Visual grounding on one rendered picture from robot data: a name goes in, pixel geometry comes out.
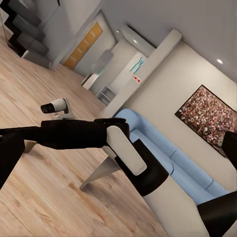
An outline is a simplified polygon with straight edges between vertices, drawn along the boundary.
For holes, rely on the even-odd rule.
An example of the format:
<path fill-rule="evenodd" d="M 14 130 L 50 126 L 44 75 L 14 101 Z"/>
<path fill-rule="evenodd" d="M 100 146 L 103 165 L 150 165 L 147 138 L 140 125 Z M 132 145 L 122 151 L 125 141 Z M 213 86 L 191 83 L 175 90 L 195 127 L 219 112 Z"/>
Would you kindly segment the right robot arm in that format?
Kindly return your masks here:
<path fill-rule="evenodd" d="M 67 97 L 44 103 L 41 110 L 64 114 L 42 121 L 41 127 L 0 129 L 0 136 L 21 132 L 24 140 L 56 150 L 106 145 L 167 237 L 237 237 L 237 191 L 196 205 L 141 139 L 130 140 L 125 118 L 76 120 Z"/>

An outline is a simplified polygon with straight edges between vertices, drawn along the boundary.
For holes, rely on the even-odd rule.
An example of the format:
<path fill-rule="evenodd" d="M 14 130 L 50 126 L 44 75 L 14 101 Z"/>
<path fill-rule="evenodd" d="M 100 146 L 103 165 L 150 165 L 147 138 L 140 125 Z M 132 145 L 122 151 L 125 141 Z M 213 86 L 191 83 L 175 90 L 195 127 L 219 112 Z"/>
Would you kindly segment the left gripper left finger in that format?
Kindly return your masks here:
<path fill-rule="evenodd" d="M 25 151 L 21 132 L 0 136 L 0 189 Z"/>

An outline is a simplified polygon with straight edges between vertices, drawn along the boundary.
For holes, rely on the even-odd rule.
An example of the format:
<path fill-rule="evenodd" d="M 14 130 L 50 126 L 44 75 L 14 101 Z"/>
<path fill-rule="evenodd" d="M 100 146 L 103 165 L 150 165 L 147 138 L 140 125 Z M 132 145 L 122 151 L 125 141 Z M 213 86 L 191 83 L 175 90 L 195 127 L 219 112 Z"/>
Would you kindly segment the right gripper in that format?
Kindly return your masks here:
<path fill-rule="evenodd" d="M 36 141 L 42 146 L 56 150 L 84 149 L 91 139 L 91 130 L 85 120 L 44 120 L 41 127 L 0 129 L 0 136 L 21 132 L 24 140 Z"/>

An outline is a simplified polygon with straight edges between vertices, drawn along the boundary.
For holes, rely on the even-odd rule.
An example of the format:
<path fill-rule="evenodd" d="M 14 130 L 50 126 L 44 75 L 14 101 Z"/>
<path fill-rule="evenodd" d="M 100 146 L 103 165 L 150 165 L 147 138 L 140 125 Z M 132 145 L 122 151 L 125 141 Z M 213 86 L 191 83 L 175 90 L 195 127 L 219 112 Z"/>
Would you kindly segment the pillar candle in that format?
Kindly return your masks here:
<path fill-rule="evenodd" d="M 29 153 L 37 142 L 31 140 L 24 140 L 25 151 L 23 153 Z"/>

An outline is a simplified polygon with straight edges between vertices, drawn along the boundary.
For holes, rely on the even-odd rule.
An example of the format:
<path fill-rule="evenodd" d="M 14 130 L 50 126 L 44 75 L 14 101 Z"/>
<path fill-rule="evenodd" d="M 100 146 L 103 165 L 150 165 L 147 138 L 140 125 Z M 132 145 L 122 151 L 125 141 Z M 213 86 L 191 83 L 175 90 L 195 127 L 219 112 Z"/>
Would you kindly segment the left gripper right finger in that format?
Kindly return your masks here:
<path fill-rule="evenodd" d="M 237 133 L 230 131 L 225 133 L 222 150 L 237 170 Z"/>

